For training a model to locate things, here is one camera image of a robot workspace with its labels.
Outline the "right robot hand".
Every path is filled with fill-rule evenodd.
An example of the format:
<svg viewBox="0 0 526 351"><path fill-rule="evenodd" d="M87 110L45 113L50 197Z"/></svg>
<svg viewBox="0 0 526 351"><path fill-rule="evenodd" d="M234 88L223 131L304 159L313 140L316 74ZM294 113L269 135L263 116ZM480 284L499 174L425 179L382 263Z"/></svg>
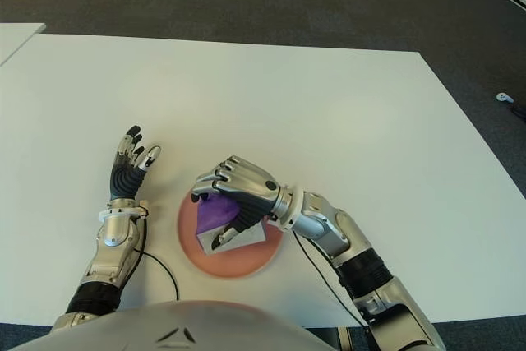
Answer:
<svg viewBox="0 0 526 351"><path fill-rule="evenodd" d="M212 239L210 247L216 250L271 215L280 193L281 186L270 173L232 155L196 179L191 200L205 201L221 195L237 203L239 212Z"/></svg>

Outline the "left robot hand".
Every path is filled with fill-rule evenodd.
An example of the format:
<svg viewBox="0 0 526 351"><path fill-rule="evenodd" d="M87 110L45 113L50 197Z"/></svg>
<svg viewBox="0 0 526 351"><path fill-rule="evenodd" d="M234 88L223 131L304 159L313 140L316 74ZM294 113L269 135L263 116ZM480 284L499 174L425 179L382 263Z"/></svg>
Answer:
<svg viewBox="0 0 526 351"><path fill-rule="evenodd" d="M159 158L161 148L153 145L148 151L141 142L141 127L132 126L119 141L109 178L110 199L134 199L145 175Z"/></svg>

